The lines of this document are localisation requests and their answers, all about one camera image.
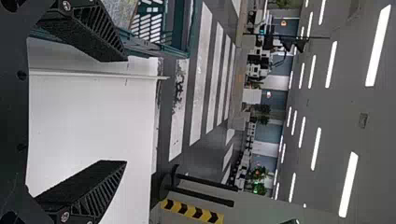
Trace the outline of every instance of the ceiling light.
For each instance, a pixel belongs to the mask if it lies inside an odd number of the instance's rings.
[[[276,184],[275,200],[277,200],[277,194],[279,193],[279,183]]]
[[[319,25],[323,23],[324,9],[326,8],[326,0],[322,0],[322,6],[320,8]]]
[[[318,149],[320,145],[321,128],[317,130],[317,138],[315,139],[314,153],[312,154],[311,170],[315,171],[315,166],[317,165]]]
[[[290,126],[290,117],[291,117],[291,106],[289,107],[289,114],[288,114],[288,123],[287,123],[287,127],[289,128]]]
[[[311,74],[309,75],[308,89],[312,88],[312,81],[314,79],[315,65],[317,64],[317,55],[312,57]]]
[[[373,87],[378,71],[379,60],[381,59],[382,48],[384,47],[385,35],[387,34],[388,21],[391,5],[384,7],[379,14],[378,25],[376,26],[373,51],[370,59],[369,70],[367,72],[366,87]]]
[[[358,167],[359,156],[351,152],[349,157],[349,164],[346,170],[346,182],[344,184],[343,196],[341,197],[340,210],[338,216],[346,217],[347,208],[349,207],[350,194],[352,192],[353,180],[355,179],[356,168]]]
[[[289,80],[289,90],[291,89],[291,84],[293,82],[293,71],[290,73],[290,80]]]
[[[305,29],[304,27],[301,28],[301,37],[304,36],[304,29]]]
[[[282,150],[282,145],[283,145],[283,135],[280,136],[279,153]]]
[[[293,178],[291,179],[291,187],[290,187],[290,194],[289,194],[289,203],[293,200],[294,194],[294,185],[296,183],[296,173],[293,174]]]
[[[326,89],[330,88],[332,82],[332,68],[334,67],[335,53],[337,51],[337,41],[332,43],[332,53],[330,54],[329,69],[327,70]]]
[[[296,120],[297,120],[297,110],[294,111],[293,126],[291,127],[291,135],[294,135]]]
[[[283,164],[283,161],[285,160],[285,152],[286,152],[286,143],[283,144],[282,158],[280,160],[281,164]]]
[[[308,30],[306,31],[307,37],[309,37],[311,35],[311,26],[312,26],[313,17],[314,17],[314,12],[311,12],[311,14],[309,14]]]
[[[305,63],[303,63],[303,65],[301,66],[300,83],[298,84],[298,89],[300,89],[303,86],[304,70],[305,70]]]
[[[276,179],[277,179],[277,169],[275,170],[274,185],[276,184]]]
[[[304,130],[305,130],[305,117],[303,117],[303,122],[301,124],[300,140],[298,141],[298,148],[301,148],[301,145],[303,144]]]

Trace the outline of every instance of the black metal frame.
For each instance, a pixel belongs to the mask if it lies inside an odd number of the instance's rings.
[[[29,149],[26,39],[53,3],[54,0],[0,2],[0,223],[54,223],[25,185]],[[82,222],[74,219],[73,223]]]

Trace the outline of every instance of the black pipe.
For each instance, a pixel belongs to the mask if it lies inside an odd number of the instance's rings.
[[[197,177],[188,176],[188,175],[180,175],[180,174],[177,174],[176,177],[179,178],[179,179],[188,180],[188,181],[195,182],[195,183],[198,183],[198,184],[208,185],[210,187],[214,187],[214,188],[218,188],[218,189],[227,189],[227,190],[230,190],[230,191],[238,192],[238,188],[237,187],[230,187],[230,186],[223,185],[223,184],[220,184],[220,183],[216,183],[216,182],[213,182],[213,181],[210,181],[210,180],[204,180],[204,179],[200,179],[200,178],[197,178]]]
[[[199,198],[199,199],[202,199],[202,200],[205,200],[205,201],[209,201],[209,202],[212,202],[212,203],[219,203],[219,204],[223,204],[223,205],[226,205],[226,206],[229,206],[229,207],[233,207],[233,201],[231,201],[231,200],[226,200],[226,199],[210,196],[210,195],[203,194],[203,193],[198,193],[198,192],[191,191],[191,190],[188,190],[188,189],[175,188],[175,187],[172,187],[172,186],[169,186],[169,185],[165,186],[165,189],[169,190],[169,191],[173,191],[175,193],[191,196],[193,198]]]

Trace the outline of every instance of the yellow black hazard stripe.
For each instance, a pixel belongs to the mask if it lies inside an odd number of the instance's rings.
[[[161,202],[163,210],[197,219],[206,223],[223,224],[224,215],[220,213],[211,212],[209,210],[201,209],[195,206],[165,199]]]

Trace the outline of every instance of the white ceiling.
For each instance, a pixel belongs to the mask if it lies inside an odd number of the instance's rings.
[[[279,199],[287,201],[292,174],[297,173],[293,202],[338,215],[347,163],[351,151],[359,157],[354,188],[346,223],[390,223],[396,219],[396,176],[393,177],[396,148],[396,1],[360,0],[357,18],[347,21],[352,0],[327,0],[324,21],[318,26],[321,0],[310,0],[303,7],[300,29],[308,26],[314,12],[311,36],[329,36],[331,40],[311,40],[304,54],[295,58],[294,79],[289,94],[291,105],[298,109],[296,133],[291,125],[284,130],[287,144],[285,163],[280,167]],[[375,29],[380,10],[393,4],[376,83],[365,88]],[[338,41],[332,83],[325,80],[333,41]],[[317,65],[311,90],[307,88],[312,56]],[[298,89],[301,64],[305,63],[303,88]],[[368,113],[366,129],[359,127],[360,113]],[[303,116],[306,117],[303,147],[298,140]],[[310,170],[317,128],[322,135],[317,169]]]

